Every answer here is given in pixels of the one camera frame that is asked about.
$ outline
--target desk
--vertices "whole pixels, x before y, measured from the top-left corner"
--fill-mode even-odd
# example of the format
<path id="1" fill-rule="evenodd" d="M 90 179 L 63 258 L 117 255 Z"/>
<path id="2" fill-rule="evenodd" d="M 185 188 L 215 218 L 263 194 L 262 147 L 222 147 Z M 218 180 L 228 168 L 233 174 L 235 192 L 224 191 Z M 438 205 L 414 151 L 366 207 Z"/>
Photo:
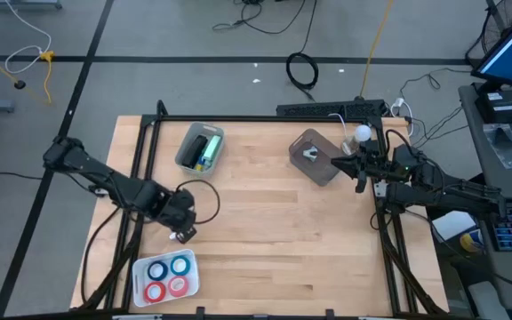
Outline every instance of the desk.
<path id="1" fill-rule="evenodd" d="M 459 88 L 461 105 L 468 118 L 469 131 L 476 145 L 477 157 L 485 178 L 485 183 L 490 186 L 501 188 L 501 193 L 507 199 L 512 200 L 512 169 L 507 170 L 495 155 L 489 145 L 489 141 L 483 133 L 483 119 L 477 110 L 475 100 L 476 90 L 473 86 L 462 86 Z M 492 270 L 512 280 L 512 252 L 495 251 L 489 231 L 482 222 L 480 229 L 483 232 L 484 244 L 487 256 L 492 265 Z M 497 278 L 493 279 L 500 300 L 506 309 L 512 310 L 512 285 L 506 284 Z"/>
<path id="2" fill-rule="evenodd" d="M 501 194 L 512 199 L 512 169 L 507 170 L 495 155 L 483 132 L 484 120 L 476 107 L 477 93 L 471 85 L 459 88 L 461 106 L 468 119 L 469 131 L 476 145 L 477 157 L 489 186 L 501 188 Z"/>
<path id="3" fill-rule="evenodd" d="M 126 174 L 131 170 L 139 124 L 140 116 L 117 119 L 108 165 Z M 342 173 L 327 186 L 318 187 L 289 161 L 288 146 L 307 128 L 339 145 L 344 138 L 341 125 L 212 124 L 225 132 L 223 153 L 209 179 L 220 193 L 219 216 L 198 226 L 196 236 L 185 245 L 170 241 L 169 229 L 145 225 L 140 247 L 140 258 L 193 250 L 200 290 L 192 297 L 148 308 L 132 306 L 131 312 L 194 314 L 197 306 L 204 306 L 207 314 L 318 316 L 333 308 L 337 316 L 391 316 L 380 238 L 369 227 L 374 213 L 371 188 L 356 194 L 356 182 Z M 406 135 L 403 119 L 384 119 L 384 124 Z M 191 179 L 174 163 L 189 126 L 190 122 L 161 124 L 153 178 L 168 188 Z M 391 145 L 398 141 L 391 135 Z M 201 208 L 201 203 L 197 201 L 196 206 Z M 89 235 L 112 211 L 109 200 L 97 201 Z M 208 210 L 197 218 L 210 214 Z M 109 270 L 119 220 L 118 216 L 104 227 L 94 242 L 88 293 Z M 447 309 L 428 224 L 405 216 L 403 230 L 413 274 L 436 303 Z M 123 287 L 124 277 L 125 271 L 118 278 L 118 288 Z M 72 306 L 81 304 L 79 285 L 80 277 Z M 405 303 L 402 310 L 407 310 Z"/>

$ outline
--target blue tape roll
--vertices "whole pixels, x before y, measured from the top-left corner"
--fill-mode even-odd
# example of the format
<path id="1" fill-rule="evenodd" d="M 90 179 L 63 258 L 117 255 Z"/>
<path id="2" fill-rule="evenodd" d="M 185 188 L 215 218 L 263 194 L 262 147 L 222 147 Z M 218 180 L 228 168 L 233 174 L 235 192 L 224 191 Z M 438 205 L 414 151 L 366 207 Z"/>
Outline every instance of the blue tape roll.
<path id="1" fill-rule="evenodd" d="M 155 265 L 159 265 L 161 266 L 161 268 L 163 269 L 163 271 L 161 272 L 161 275 L 160 276 L 153 276 L 151 275 L 151 268 Z M 156 280 L 156 281 L 160 281 L 160 280 L 163 280 L 166 276 L 167 276 L 167 273 L 168 273 L 169 269 L 167 268 L 167 265 L 165 265 L 163 262 L 161 261 L 154 261 L 152 262 L 149 267 L 148 267 L 148 276 L 151 280 Z"/>
<path id="2" fill-rule="evenodd" d="M 175 262 L 178 260 L 185 261 L 185 268 L 182 271 L 175 270 Z M 187 259 L 185 256 L 177 256 L 171 260 L 171 272 L 173 272 L 176 276 L 184 276 L 187 274 L 187 272 L 191 269 L 191 262 Z"/>

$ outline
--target white ball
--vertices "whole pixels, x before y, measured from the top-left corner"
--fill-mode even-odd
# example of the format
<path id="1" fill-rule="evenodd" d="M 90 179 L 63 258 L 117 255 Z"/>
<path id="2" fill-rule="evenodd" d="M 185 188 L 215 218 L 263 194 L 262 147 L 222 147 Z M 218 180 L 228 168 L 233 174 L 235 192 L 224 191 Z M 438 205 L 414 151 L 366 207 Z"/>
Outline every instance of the white ball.
<path id="1" fill-rule="evenodd" d="M 371 138 L 371 128 L 368 125 L 361 124 L 355 129 L 355 139 L 359 142 L 367 141 Z"/>

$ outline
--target tape roll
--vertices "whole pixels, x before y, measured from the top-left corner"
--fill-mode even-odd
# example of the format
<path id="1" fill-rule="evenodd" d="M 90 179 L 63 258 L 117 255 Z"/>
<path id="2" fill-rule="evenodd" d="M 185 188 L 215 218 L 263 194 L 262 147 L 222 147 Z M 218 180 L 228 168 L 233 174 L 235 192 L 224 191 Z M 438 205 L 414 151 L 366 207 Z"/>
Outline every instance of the tape roll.
<path id="1" fill-rule="evenodd" d="M 171 260 L 171 272 L 176 276 L 184 276 L 191 269 L 191 262 L 185 256 L 177 256 Z"/>
<path id="2" fill-rule="evenodd" d="M 187 294 L 188 291 L 188 280 L 184 276 L 176 276 L 169 281 L 168 284 L 169 293 L 175 297 L 179 298 Z"/>
<path id="3" fill-rule="evenodd" d="M 168 273 L 167 265 L 161 261 L 154 261 L 148 267 L 148 276 L 151 280 L 163 280 Z"/>
<path id="4" fill-rule="evenodd" d="M 143 298 L 149 303 L 155 303 L 165 298 L 164 284 L 155 281 L 148 284 L 146 290 L 143 291 Z"/>

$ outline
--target green object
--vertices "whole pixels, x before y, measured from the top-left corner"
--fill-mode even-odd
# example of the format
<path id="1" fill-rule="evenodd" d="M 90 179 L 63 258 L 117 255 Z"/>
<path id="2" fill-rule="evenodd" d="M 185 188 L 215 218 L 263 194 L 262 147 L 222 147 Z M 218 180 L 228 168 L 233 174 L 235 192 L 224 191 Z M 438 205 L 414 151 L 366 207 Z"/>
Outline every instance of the green object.
<path id="1" fill-rule="evenodd" d="M 211 141 L 209 142 L 209 145 L 206 147 L 203 153 L 203 160 L 205 161 L 212 161 L 212 158 L 217 152 L 217 148 L 220 143 L 220 136 L 213 135 L 211 138 Z"/>

